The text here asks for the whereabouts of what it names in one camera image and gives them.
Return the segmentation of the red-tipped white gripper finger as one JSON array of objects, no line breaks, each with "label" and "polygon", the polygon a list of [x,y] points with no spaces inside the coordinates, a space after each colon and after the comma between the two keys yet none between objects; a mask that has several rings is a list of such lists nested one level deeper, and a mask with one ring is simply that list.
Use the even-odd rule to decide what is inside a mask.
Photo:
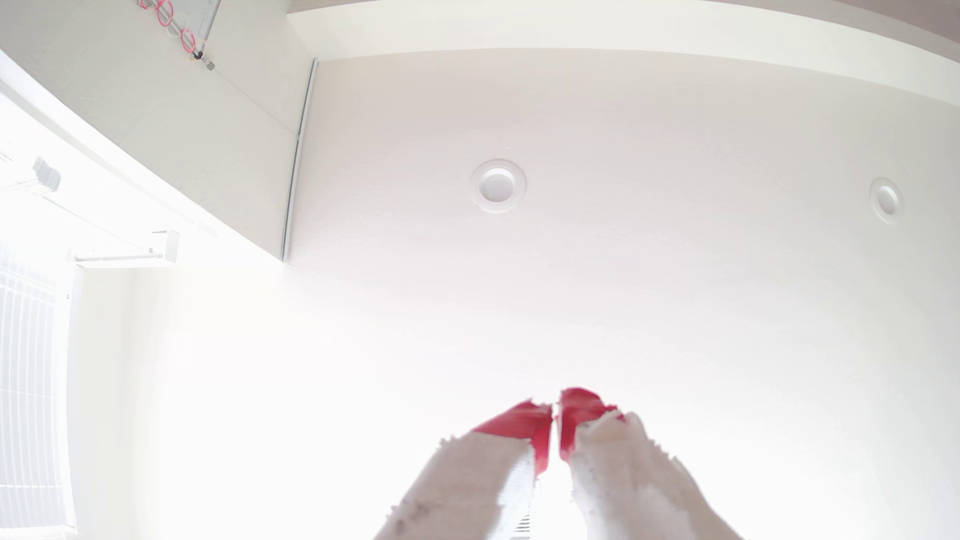
[{"label": "red-tipped white gripper finger", "polygon": [[509,539],[548,466],[552,409],[526,400],[442,439],[375,539]]},{"label": "red-tipped white gripper finger", "polygon": [[570,387],[559,395],[558,429],[588,539],[740,539],[636,413]]}]

